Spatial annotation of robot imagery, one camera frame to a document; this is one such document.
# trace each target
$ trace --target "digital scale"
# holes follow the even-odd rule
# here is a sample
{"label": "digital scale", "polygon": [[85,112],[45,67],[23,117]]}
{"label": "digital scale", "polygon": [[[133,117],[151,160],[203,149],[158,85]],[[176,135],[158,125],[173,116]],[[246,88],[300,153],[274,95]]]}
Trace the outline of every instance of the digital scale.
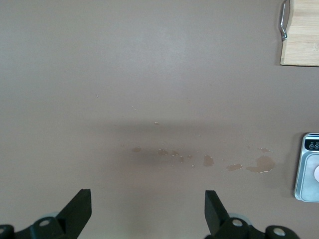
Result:
{"label": "digital scale", "polygon": [[319,203],[319,133],[307,133],[303,138],[295,197]]}

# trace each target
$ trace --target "light wood board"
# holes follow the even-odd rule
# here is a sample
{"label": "light wood board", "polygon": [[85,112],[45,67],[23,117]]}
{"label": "light wood board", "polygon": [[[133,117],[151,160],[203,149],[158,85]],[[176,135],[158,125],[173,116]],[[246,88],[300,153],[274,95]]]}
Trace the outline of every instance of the light wood board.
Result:
{"label": "light wood board", "polygon": [[282,65],[319,66],[319,0],[290,0]]}

